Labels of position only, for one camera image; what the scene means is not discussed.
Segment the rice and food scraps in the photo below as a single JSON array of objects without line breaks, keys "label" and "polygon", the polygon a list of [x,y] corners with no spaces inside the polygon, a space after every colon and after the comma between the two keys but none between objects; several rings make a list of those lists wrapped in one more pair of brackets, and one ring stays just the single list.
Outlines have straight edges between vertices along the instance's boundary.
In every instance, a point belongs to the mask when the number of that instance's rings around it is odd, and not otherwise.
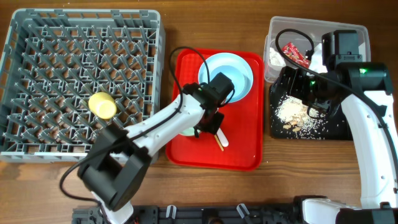
[{"label": "rice and food scraps", "polygon": [[271,132],[275,138],[321,139],[326,116],[305,106],[299,99],[283,95],[271,106]]}]

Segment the yellow plastic cup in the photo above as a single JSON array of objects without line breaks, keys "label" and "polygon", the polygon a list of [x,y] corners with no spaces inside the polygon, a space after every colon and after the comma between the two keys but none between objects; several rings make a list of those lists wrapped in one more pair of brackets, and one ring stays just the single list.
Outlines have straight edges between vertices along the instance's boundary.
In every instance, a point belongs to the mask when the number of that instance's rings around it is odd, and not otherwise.
[{"label": "yellow plastic cup", "polygon": [[101,119],[110,119],[117,112],[115,100],[105,92],[98,92],[90,96],[88,107],[94,115]]}]

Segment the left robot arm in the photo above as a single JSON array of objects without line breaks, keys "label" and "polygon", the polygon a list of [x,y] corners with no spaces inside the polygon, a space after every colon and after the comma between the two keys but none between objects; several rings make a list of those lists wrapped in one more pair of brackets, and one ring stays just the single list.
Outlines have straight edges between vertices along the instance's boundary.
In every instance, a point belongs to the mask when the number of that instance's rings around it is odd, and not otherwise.
[{"label": "left robot arm", "polygon": [[233,82],[218,73],[209,83],[186,84],[176,99],[149,119],[124,129],[107,126],[80,165],[78,176],[99,201],[108,223],[126,223],[155,154],[175,136],[193,129],[216,134],[224,115],[218,111],[234,90]]}]

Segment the light blue bowl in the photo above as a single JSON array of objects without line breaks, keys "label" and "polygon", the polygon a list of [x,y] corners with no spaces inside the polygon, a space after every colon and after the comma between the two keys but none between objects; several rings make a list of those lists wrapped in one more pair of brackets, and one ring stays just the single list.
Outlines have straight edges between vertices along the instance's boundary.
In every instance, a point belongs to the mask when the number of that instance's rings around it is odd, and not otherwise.
[{"label": "light blue bowl", "polygon": [[248,70],[248,68],[243,65],[219,65],[210,67],[211,80],[218,73],[223,73],[233,82],[235,92],[232,99],[229,101],[230,103],[241,100],[247,94],[247,88],[251,88],[251,81],[249,79],[251,70]]}]

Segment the white napkin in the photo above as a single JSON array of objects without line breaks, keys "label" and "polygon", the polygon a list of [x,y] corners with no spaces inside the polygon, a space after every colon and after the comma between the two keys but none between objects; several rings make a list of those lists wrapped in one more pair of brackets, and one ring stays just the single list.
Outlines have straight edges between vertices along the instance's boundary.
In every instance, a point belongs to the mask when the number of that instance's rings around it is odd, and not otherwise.
[{"label": "white napkin", "polygon": [[271,65],[275,67],[285,66],[284,58],[272,47],[269,49],[269,61]]}]

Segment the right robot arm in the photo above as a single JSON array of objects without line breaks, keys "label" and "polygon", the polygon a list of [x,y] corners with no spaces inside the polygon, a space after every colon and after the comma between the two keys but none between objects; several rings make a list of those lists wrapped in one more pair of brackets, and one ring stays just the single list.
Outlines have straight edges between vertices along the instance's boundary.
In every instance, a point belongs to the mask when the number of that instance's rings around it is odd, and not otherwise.
[{"label": "right robot arm", "polygon": [[383,63],[364,62],[355,30],[322,36],[318,73],[289,59],[276,81],[286,94],[322,113],[340,105],[354,141],[361,176],[361,207],[325,197],[295,199],[299,223],[396,223],[397,131],[393,86]]}]

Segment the red sauce packet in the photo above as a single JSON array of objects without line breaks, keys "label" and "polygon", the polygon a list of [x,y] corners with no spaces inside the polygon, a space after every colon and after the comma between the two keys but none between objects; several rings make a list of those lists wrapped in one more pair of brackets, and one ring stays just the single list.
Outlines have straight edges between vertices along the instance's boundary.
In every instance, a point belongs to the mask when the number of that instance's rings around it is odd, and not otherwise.
[{"label": "red sauce packet", "polygon": [[310,61],[299,52],[298,48],[296,48],[293,43],[289,42],[288,44],[283,46],[282,51],[286,56],[288,56],[289,59],[293,60],[294,62],[305,68],[309,68]]}]

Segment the light blue plate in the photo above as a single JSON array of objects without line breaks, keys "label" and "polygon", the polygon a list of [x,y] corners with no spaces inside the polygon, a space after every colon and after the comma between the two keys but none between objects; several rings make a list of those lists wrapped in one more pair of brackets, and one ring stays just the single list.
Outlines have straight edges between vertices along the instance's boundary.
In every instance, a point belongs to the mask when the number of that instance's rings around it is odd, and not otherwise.
[{"label": "light blue plate", "polygon": [[198,71],[198,83],[227,89],[226,103],[242,100],[254,83],[253,72],[242,57],[232,53],[218,53],[206,59]]}]

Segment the green saucer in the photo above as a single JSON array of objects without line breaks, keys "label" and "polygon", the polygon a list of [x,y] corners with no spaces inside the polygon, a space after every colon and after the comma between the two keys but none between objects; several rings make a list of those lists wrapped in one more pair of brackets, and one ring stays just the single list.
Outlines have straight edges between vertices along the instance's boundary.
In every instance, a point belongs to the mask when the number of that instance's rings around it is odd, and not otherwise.
[{"label": "green saucer", "polygon": [[190,137],[190,136],[196,136],[196,137],[198,137],[198,135],[200,134],[200,132],[201,132],[201,131],[198,130],[198,129],[196,129],[195,127],[191,127],[191,128],[187,128],[187,129],[181,131],[181,132],[179,133],[179,135],[181,135],[181,136],[187,136],[187,137]]}]

